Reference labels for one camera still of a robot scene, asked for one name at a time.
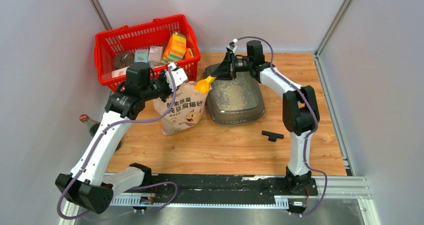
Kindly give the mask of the yellow plastic scoop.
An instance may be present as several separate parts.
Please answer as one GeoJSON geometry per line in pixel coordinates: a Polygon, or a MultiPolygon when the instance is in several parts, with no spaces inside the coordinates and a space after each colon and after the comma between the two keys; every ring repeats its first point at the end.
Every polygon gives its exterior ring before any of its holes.
{"type": "Polygon", "coordinates": [[[214,82],[216,78],[216,76],[208,76],[198,81],[193,88],[202,94],[207,94],[211,89],[212,82],[214,82]]]}

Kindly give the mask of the cat litter bag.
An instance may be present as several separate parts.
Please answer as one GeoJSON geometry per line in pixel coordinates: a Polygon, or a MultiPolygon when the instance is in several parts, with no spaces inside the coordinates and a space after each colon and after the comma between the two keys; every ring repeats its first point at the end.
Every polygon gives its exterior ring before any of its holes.
{"type": "Polygon", "coordinates": [[[173,107],[161,119],[161,132],[164,136],[189,129],[202,119],[207,95],[194,89],[196,84],[195,81],[189,81],[178,88],[173,107]]]}

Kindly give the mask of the black bag clip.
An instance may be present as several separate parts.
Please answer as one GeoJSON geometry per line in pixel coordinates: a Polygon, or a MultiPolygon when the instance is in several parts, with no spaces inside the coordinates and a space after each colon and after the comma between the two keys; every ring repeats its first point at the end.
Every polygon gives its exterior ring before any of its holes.
{"type": "Polygon", "coordinates": [[[284,139],[284,135],[280,134],[280,133],[275,133],[275,132],[271,132],[271,131],[266,131],[266,130],[262,130],[261,134],[263,136],[267,136],[268,141],[270,142],[276,142],[279,139],[284,139]]]}

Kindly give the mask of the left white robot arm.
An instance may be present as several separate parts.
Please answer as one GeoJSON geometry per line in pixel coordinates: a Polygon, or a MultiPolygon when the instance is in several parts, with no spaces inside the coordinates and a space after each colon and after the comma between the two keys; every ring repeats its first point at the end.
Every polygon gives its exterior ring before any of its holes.
{"type": "Polygon", "coordinates": [[[105,175],[118,143],[131,125],[162,119],[174,106],[178,87],[188,80],[184,69],[173,62],[156,79],[151,72],[150,65],[145,62],[135,62],[126,69],[126,79],[108,98],[98,130],[83,156],[68,174],[60,173],[56,178],[55,185],[62,192],[56,208],[61,218],[70,219],[62,212],[63,200],[86,209],[72,217],[78,219],[89,212],[103,213],[123,192],[138,189],[145,193],[156,186],[152,170],[139,163],[105,175]],[[172,97],[171,104],[162,115],[147,120],[136,119],[147,101],[160,98],[165,102],[169,96],[172,97]]]}

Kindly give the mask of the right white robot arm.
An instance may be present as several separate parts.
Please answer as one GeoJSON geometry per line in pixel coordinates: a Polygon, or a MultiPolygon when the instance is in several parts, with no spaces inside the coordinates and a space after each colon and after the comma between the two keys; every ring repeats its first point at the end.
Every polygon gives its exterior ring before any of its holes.
{"type": "Polygon", "coordinates": [[[301,86],[283,75],[273,61],[266,61],[264,39],[248,36],[247,55],[236,55],[238,39],[231,41],[221,64],[210,73],[210,81],[234,80],[239,73],[248,72],[258,83],[265,85],[282,99],[282,121],[290,136],[290,157],[286,167],[285,188],[293,194],[306,190],[312,182],[309,165],[311,138],[317,130],[320,114],[315,90],[301,86]]]}

